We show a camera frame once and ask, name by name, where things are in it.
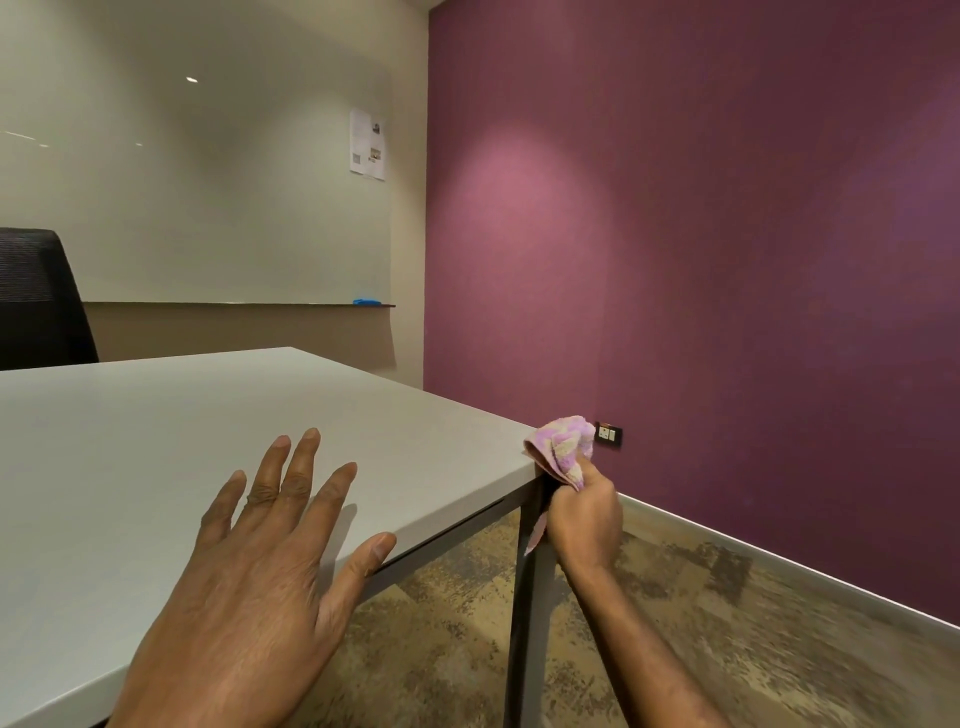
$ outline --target poster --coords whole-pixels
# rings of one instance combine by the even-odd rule
[[[387,179],[387,140],[382,118],[360,109],[350,112],[350,172]]]

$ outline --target beige wall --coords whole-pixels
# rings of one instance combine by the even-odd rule
[[[427,17],[402,0],[262,0],[382,63],[391,118],[393,309],[88,303],[104,361],[295,346],[405,384],[423,384]]]

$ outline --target switch plate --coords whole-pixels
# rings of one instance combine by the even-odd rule
[[[612,448],[619,448],[623,445],[623,428],[610,425],[609,423],[594,423],[597,431],[593,436],[594,441],[609,445]]]

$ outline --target office chair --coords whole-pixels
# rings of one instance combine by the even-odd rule
[[[0,370],[97,360],[57,234],[0,228]]]

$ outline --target patterned carpet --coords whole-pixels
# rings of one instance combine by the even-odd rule
[[[503,721],[517,513],[367,602],[288,728]],[[960,648],[628,511],[620,583],[738,728],[960,725]],[[626,723],[558,571],[543,725]]]

